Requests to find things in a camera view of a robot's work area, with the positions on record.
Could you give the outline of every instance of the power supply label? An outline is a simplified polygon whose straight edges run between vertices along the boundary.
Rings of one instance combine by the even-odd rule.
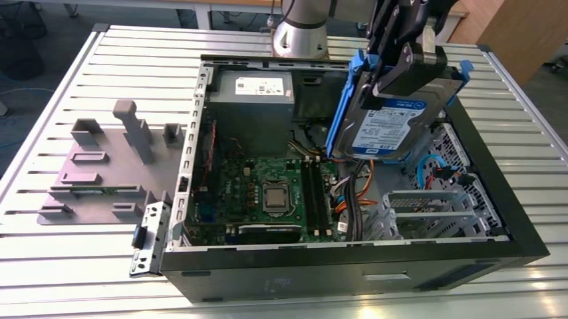
[[[410,132],[407,121],[426,108],[422,101],[390,99],[380,110],[368,110],[352,140],[358,154],[387,154],[398,149]]]
[[[281,78],[244,78],[235,81],[236,95],[284,95]]]

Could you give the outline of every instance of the blue cable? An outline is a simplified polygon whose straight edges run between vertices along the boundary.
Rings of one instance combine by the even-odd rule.
[[[11,145],[19,144],[21,142],[23,142],[23,140],[17,141],[17,142],[11,142],[11,143],[7,143],[7,144],[2,144],[2,145],[0,145],[0,148],[6,148],[7,146],[11,146]]]
[[[436,163],[439,164],[439,167],[447,166],[447,164],[444,163],[444,159],[436,154],[427,154],[419,159],[418,165],[415,167],[415,180],[418,182],[419,189],[423,189],[422,166],[424,165],[426,160],[428,158],[432,158],[436,161]]]

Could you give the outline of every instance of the slotted aluminum surface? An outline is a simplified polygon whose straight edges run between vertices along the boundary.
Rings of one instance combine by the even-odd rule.
[[[332,59],[347,60],[358,39],[328,38]],[[116,98],[136,101],[149,125],[185,123],[200,54],[268,56],[259,33],[112,26],[92,33],[30,137],[0,182],[0,316],[86,315],[188,318],[543,318],[568,316],[568,166],[562,146],[534,106],[513,92],[467,45],[447,58],[475,67],[459,93],[514,193],[551,255],[498,271],[447,292],[189,304],[162,278],[128,278],[133,225],[40,226],[45,200],[70,148],[74,119],[120,125]]]

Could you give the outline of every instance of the cpu socket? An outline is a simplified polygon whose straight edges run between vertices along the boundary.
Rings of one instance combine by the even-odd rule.
[[[263,181],[263,212],[271,217],[280,217],[289,211],[288,183],[285,181]]]

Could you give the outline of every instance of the gray 3d printed holder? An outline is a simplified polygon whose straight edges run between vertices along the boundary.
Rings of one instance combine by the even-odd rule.
[[[93,119],[74,122],[74,143],[38,211],[40,224],[136,223],[145,204],[173,193],[180,125],[148,129],[130,100],[118,100],[112,114],[124,129],[101,129]]]

